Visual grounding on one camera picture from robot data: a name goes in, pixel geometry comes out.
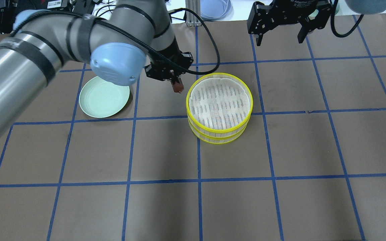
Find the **black band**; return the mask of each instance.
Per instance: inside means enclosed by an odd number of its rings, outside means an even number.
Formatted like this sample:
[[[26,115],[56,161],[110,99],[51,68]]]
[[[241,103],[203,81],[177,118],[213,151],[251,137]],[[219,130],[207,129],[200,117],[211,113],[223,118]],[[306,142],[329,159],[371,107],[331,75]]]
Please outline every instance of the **black band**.
[[[141,14],[142,16],[144,16],[145,18],[147,18],[150,23],[152,24],[154,30],[156,31],[156,24],[154,24],[154,21],[153,19],[150,17],[150,15],[148,15],[146,12],[144,12],[142,9],[139,9],[135,6],[132,6],[132,5],[129,5],[129,4],[120,4],[120,5],[117,5],[116,6],[116,9],[117,8],[126,8],[126,9],[132,9],[133,11],[135,12],[138,12],[139,14]]]
[[[55,54],[58,56],[62,66],[65,64],[65,62],[63,61],[62,55],[60,54],[59,50],[52,43],[50,43],[49,40],[43,38],[41,35],[38,35],[38,34],[36,34],[34,32],[22,31],[21,33],[34,36],[34,37],[38,38],[39,40],[41,40],[43,43],[47,44],[47,46],[49,46],[55,52]]]
[[[168,25],[165,27],[165,29],[164,29],[161,33],[156,34],[153,38],[158,38],[158,37],[162,36],[163,34],[165,34],[166,31],[169,29],[170,25],[171,25],[171,24],[168,23]]]
[[[48,58],[40,51],[40,49],[27,41],[18,38],[6,38],[0,43],[0,49],[11,49],[22,54],[27,59],[32,61],[43,72],[46,77],[47,84],[56,75],[55,69]]]
[[[78,28],[77,49],[83,62],[90,62],[90,33],[95,25],[96,16],[85,14]]]
[[[68,53],[69,53],[69,55],[71,55],[72,59],[74,61],[79,62],[79,60],[75,57],[75,55],[74,55],[74,53],[72,52],[72,49],[71,49],[71,28],[72,28],[72,25],[74,24],[75,20],[76,20],[76,18],[73,18],[69,22],[68,28],[66,29],[66,47],[68,48]]]

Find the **yellow rim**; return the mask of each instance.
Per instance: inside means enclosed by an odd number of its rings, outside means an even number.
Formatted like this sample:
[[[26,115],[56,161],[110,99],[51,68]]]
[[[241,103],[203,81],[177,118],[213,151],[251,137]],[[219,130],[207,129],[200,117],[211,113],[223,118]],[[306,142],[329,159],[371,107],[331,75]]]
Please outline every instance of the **yellow rim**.
[[[251,100],[251,103],[250,103],[250,111],[248,111],[248,115],[247,115],[247,118],[245,118],[241,123],[239,123],[238,125],[232,127],[232,128],[229,128],[229,129],[224,129],[224,130],[216,130],[216,129],[212,129],[212,128],[208,128],[204,125],[202,125],[200,122],[198,122],[192,115],[191,111],[190,111],[190,108],[189,108],[189,98],[190,98],[190,94],[191,94],[191,91],[193,90],[193,88],[202,80],[208,78],[209,76],[213,76],[213,75],[226,75],[226,76],[230,76],[232,78],[235,78],[236,80],[238,80],[244,87],[245,89],[248,91],[248,94],[249,94],[249,97],[250,97],[250,100]],[[231,74],[227,74],[227,73],[211,73],[211,74],[208,74],[208,75],[204,75],[202,76],[201,78],[199,78],[198,80],[196,80],[193,85],[190,87],[189,89],[189,92],[187,92],[187,97],[186,97],[186,109],[187,109],[187,115],[190,116],[190,118],[192,119],[192,121],[194,122],[194,124],[198,125],[200,128],[204,129],[204,130],[207,130],[209,132],[213,132],[213,133],[227,133],[227,132],[231,132],[231,131],[234,131],[236,129],[238,129],[239,127],[241,127],[243,124],[245,124],[245,122],[248,121],[249,117],[251,116],[251,113],[253,112],[253,95],[250,91],[250,89],[248,88],[248,86],[242,81],[240,80],[240,78],[234,76],[234,75],[231,75]]]
[[[241,134],[242,134],[244,131],[245,131],[245,128],[242,129],[242,131],[241,131],[241,133],[239,134],[239,136],[241,136]],[[227,144],[227,143],[233,142],[233,141],[235,141],[236,139],[239,138],[239,136],[238,136],[238,137],[236,137],[235,139],[230,140],[230,141],[228,141],[228,142],[214,143],[214,142],[209,142],[209,141],[206,141],[206,140],[202,139],[202,137],[198,136],[193,130],[192,130],[192,132],[193,132],[193,134],[194,134],[197,138],[199,138],[201,141],[206,142],[206,143],[209,143],[209,144],[213,144],[213,145],[223,145],[223,144]]]
[[[235,133],[235,134],[231,134],[230,136],[225,136],[225,137],[215,137],[215,136],[209,136],[205,133],[203,133],[202,131],[198,130],[192,123],[191,123],[191,119],[190,118],[187,118],[188,119],[188,122],[189,122],[189,125],[191,128],[194,128],[198,133],[200,133],[201,135],[205,136],[206,138],[209,138],[209,139],[213,139],[213,140],[216,140],[216,141],[219,141],[219,140],[225,140],[225,139],[229,139],[230,137],[233,137],[233,136],[236,136],[237,134],[239,134],[240,132],[242,132],[243,130],[245,130],[245,128],[247,127],[247,125],[245,125],[239,132]]]

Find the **white label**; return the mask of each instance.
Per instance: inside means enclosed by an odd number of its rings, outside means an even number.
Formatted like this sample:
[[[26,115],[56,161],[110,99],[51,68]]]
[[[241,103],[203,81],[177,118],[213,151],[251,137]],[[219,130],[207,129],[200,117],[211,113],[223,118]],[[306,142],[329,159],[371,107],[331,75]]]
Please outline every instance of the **white label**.
[[[49,2],[47,4],[47,8],[48,9],[51,9],[51,8],[58,8],[62,6],[62,0],[57,0],[57,1],[52,1],[52,2]]]

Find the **white plate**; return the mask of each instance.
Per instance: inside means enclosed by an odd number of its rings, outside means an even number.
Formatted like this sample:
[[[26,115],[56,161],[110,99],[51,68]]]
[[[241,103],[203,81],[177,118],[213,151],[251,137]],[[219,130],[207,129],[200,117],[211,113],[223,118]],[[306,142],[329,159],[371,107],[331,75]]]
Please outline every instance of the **white plate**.
[[[116,85],[96,76],[81,89],[78,102],[88,116],[105,118],[119,112],[129,95],[129,86]]]

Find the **yellow rimmed basket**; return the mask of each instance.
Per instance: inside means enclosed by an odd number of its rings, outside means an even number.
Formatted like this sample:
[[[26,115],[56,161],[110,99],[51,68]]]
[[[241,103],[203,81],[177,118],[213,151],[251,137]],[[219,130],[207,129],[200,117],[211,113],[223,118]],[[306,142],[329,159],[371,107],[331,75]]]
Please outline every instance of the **yellow rimmed basket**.
[[[186,109],[190,128],[199,139],[225,144],[244,132],[253,111],[253,96],[236,76],[212,73],[193,83]]]

